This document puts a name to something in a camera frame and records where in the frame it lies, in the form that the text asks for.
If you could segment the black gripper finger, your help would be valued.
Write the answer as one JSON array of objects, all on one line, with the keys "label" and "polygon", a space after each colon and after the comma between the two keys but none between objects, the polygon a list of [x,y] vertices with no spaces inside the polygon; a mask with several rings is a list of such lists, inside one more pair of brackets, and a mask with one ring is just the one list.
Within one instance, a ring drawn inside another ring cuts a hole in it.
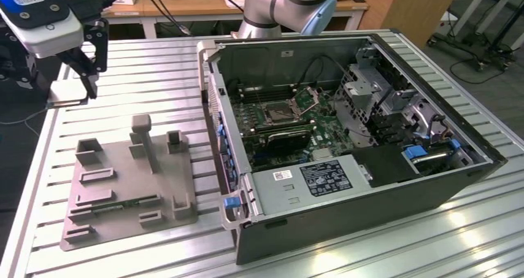
[{"label": "black gripper finger", "polygon": [[84,28],[84,40],[95,46],[95,56],[88,57],[80,47],[75,47],[60,53],[60,60],[80,76],[87,98],[95,99],[98,97],[99,73],[107,71],[110,22],[106,18],[100,18],[92,24],[87,24]]},{"label": "black gripper finger", "polygon": [[39,99],[47,99],[51,81],[38,69],[32,56],[10,59],[2,57],[2,81],[11,81],[26,90],[31,90]]}]

